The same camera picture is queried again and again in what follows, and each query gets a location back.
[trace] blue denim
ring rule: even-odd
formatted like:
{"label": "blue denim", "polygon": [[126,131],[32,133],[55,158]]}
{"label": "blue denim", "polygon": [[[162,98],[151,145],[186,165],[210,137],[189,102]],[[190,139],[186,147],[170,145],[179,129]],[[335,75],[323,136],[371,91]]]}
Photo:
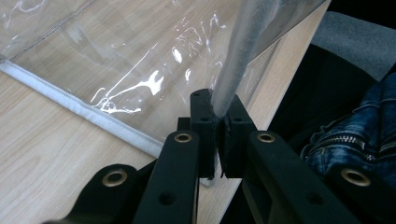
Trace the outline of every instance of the blue denim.
{"label": "blue denim", "polygon": [[314,133],[301,157],[319,175],[357,165],[396,189],[396,73],[375,83],[350,115]]}

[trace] wooden table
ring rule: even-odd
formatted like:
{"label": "wooden table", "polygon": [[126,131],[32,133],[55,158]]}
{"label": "wooden table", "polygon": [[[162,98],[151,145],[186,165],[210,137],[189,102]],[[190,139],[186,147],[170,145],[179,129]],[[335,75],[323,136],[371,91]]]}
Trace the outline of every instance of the wooden table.
{"label": "wooden table", "polygon": [[[282,37],[247,107],[259,129],[269,125],[328,4]],[[0,72],[0,223],[42,223],[70,211],[101,168],[139,169],[154,158]],[[200,187],[199,223],[218,223],[239,184]]]}

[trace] transparent plastic film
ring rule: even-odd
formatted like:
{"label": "transparent plastic film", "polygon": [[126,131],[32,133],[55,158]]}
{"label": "transparent plastic film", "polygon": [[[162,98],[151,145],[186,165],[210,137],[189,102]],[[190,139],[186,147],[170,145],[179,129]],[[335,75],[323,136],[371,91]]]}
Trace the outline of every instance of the transparent plastic film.
{"label": "transparent plastic film", "polygon": [[[250,56],[245,105],[271,47],[321,0],[278,0]],[[157,141],[187,117],[191,92],[215,88],[244,1],[0,3],[0,53],[39,78]]]}

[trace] hole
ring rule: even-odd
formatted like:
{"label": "hole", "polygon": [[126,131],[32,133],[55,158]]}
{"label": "hole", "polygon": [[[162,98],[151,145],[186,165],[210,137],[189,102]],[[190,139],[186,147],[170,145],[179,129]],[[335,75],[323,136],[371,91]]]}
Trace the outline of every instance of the hole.
{"label": "hole", "polygon": [[116,187],[118,185],[121,185],[123,182],[125,182],[127,178],[127,174],[124,170],[119,169],[119,170],[113,170],[108,172],[102,179],[103,185],[109,188]]}
{"label": "hole", "polygon": [[179,143],[187,143],[190,142],[192,136],[187,133],[180,133],[175,136],[175,140]]}
{"label": "hole", "polygon": [[108,177],[108,181],[111,181],[111,182],[120,181],[121,179],[122,179],[122,174],[119,174],[119,173],[111,174]]}
{"label": "hole", "polygon": [[268,133],[259,133],[259,135],[257,135],[257,138],[264,143],[272,143],[275,141],[275,138]]}
{"label": "hole", "polygon": [[367,187],[371,185],[370,179],[359,171],[352,169],[343,169],[341,176],[349,183],[360,187]]}
{"label": "hole", "polygon": [[172,204],[175,202],[175,200],[176,200],[176,194],[171,191],[164,191],[158,197],[158,201],[160,201],[160,204],[163,204],[163,205]]}
{"label": "hole", "polygon": [[316,205],[324,204],[323,198],[317,193],[312,191],[306,194],[306,199],[312,204],[316,204]]}

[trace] zipper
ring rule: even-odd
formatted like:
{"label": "zipper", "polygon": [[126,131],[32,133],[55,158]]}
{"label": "zipper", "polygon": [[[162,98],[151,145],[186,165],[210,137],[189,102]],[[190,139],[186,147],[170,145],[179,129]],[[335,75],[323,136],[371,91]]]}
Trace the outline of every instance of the zipper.
{"label": "zipper", "polygon": [[361,138],[349,134],[340,134],[319,141],[320,142],[313,149],[326,147],[333,144],[351,144],[358,146],[361,150],[364,150],[365,147],[365,142]]}
{"label": "zipper", "polygon": [[330,136],[322,140],[319,140],[319,143],[317,143],[313,148],[311,148],[310,151],[314,151],[321,147],[327,147],[336,144],[351,145],[353,147],[358,147],[367,161],[375,161],[377,159],[376,155],[372,153],[364,152],[366,145],[364,140],[362,140],[357,135],[348,134],[348,133],[337,134],[336,136]]}

